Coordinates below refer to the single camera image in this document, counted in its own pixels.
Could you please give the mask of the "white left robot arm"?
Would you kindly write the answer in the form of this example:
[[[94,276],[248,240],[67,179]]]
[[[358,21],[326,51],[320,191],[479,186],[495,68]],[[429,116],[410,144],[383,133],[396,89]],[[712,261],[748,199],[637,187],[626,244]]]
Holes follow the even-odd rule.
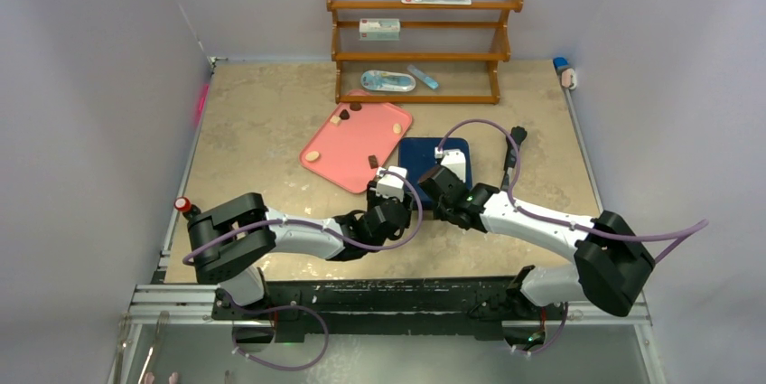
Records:
[[[235,309],[248,320],[266,314],[269,295],[262,270],[254,265],[269,253],[300,254],[347,262],[369,253],[401,246],[408,239],[411,217],[423,215],[417,194],[367,193],[366,210],[328,219],[288,216],[249,192],[208,211],[188,198],[173,207],[187,221],[191,252],[183,258],[197,283],[216,285],[231,295]]]

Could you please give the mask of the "dark blue tin lid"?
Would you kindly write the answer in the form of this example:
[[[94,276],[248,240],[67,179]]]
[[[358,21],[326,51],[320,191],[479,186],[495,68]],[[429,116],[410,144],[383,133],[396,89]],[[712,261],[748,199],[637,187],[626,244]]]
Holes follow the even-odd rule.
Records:
[[[417,184],[418,178],[437,163],[434,150],[441,141],[440,137],[404,137],[398,145],[397,165],[407,169],[407,179],[415,186],[422,201],[428,196]],[[472,169],[468,142],[459,137],[449,137],[444,144],[445,150],[460,150],[466,158],[465,183],[472,187]]]

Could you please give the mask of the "black handled metal tongs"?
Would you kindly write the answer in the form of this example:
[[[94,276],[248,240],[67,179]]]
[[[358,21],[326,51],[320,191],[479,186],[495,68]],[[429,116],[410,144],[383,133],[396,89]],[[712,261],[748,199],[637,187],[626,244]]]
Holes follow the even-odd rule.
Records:
[[[507,150],[503,167],[504,175],[500,187],[503,191],[506,191],[509,188],[510,180],[512,179],[518,162],[517,151],[521,147],[524,140],[527,138],[528,131],[523,126],[514,126],[510,130],[509,134],[513,144],[507,142]]]

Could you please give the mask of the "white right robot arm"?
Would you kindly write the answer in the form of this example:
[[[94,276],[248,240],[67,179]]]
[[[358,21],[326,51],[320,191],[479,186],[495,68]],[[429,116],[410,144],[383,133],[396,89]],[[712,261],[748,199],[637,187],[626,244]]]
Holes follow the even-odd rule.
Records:
[[[478,183],[468,187],[450,169],[436,165],[418,181],[434,215],[461,229],[521,239],[566,259],[560,267],[532,267],[507,294],[509,310],[528,318],[541,306],[589,301],[625,317],[656,265],[618,214],[593,218],[553,211],[511,199],[506,190]]]

